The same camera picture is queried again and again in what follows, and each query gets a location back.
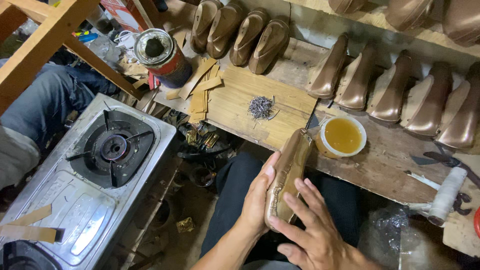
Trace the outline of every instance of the leather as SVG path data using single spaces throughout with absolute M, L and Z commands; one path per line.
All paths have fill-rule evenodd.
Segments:
M 290 29 L 281 19 L 271 20 L 253 51 L 248 68 L 253 74 L 262 74 L 278 52 L 288 43 Z
M 218 59 L 223 56 L 243 17 L 243 9 L 236 1 L 229 2 L 216 12 L 207 38 L 207 53 L 210 57 Z
M 381 99 L 377 104 L 371 104 L 367 108 L 367 113 L 371 117 L 386 123 L 396 123 L 400 120 L 403 92 L 411 74 L 411 66 L 412 59 L 408 55 L 408 51 L 403 50 L 395 61 L 394 67 L 392 67 L 395 68 L 395 73 Z
M 444 33 L 454 42 L 470 46 L 480 38 L 480 2 L 451 0 L 444 17 Z
M 420 26 L 432 11 L 433 0 L 390 0 L 385 19 L 398 31 Z
M 445 108 L 448 94 L 452 91 L 452 71 L 445 62 L 436 62 L 429 75 L 433 83 L 417 111 L 408 120 L 405 129 L 417 135 L 433 137 L 437 135 L 442 122 L 442 112 Z
M 359 10 L 367 0 L 328 0 L 328 4 L 335 13 L 354 13 Z
M 267 22 L 268 14 L 264 8 L 256 8 L 248 13 L 240 24 L 237 39 L 230 50 L 232 64 L 242 66 L 247 63 Z
M 283 200 L 283 193 L 289 192 L 299 197 L 295 187 L 296 178 L 303 178 L 305 162 L 312 148 L 312 138 L 304 128 L 297 129 L 285 143 L 282 155 L 275 164 L 275 179 L 270 184 L 266 195 L 265 224 L 277 232 L 268 221 L 268 217 L 276 216 L 287 222 L 295 221 L 295 214 Z
M 450 94 L 444 114 L 459 103 L 460 108 L 449 122 L 442 124 L 435 141 L 452 148 L 471 148 L 480 113 L 480 62 L 470 67 L 466 81 Z
M 360 53 L 360 62 L 353 76 L 340 84 L 345 87 L 337 105 L 349 110 L 363 110 L 365 108 L 368 82 L 372 74 L 373 65 L 375 64 L 376 48 L 373 43 L 368 43 Z
M 222 3 L 217 0 L 202 0 L 195 11 L 193 18 L 190 47 L 196 53 L 204 53 L 207 46 L 207 38 L 210 33 L 213 19 Z
M 348 37 L 343 33 L 329 51 L 329 55 L 315 71 L 305 86 L 307 93 L 315 98 L 333 97 L 338 76 L 347 57 Z

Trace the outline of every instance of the tin can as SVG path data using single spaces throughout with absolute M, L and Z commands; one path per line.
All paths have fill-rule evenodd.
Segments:
M 192 65 L 177 41 L 162 29 L 143 31 L 135 40 L 133 53 L 168 88 L 182 87 L 192 75 Z

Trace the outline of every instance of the red cardboard box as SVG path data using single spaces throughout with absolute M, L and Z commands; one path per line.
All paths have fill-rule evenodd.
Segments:
M 141 33 L 148 29 L 133 0 L 101 0 L 100 3 L 125 30 Z

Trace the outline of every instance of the person's leg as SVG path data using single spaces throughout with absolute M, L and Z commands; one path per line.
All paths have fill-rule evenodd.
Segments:
M 72 110 L 81 113 L 98 92 L 115 92 L 116 87 L 97 72 L 72 69 L 46 64 L 0 117 L 1 125 L 31 138 L 43 150 Z
M 202 244 L 200 258 L 203 257 L 220 238 L 228 232 L 243 208 L 243 201 L 250 184 L 262 169 L 263 163 L 248 153 L 233 157 L 217 174 L 216 185 L 219 198 L 215 211 L 208 224 L 207 234 Z
M 319 171 L 308 173 L 307 176 L 324 197 L 328 211 L 343 240 L 356 247 L 360 237 L 358 188 Z

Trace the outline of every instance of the white cloth-wrapped handle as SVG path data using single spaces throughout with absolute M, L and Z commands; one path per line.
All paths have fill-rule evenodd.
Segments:
M 428 213 L 428 220 L 431 223 L 437 226 L 443 225 L 466 176 L 467 171 L 459 167 L 454 167 L 450 171 L 432 202 Z

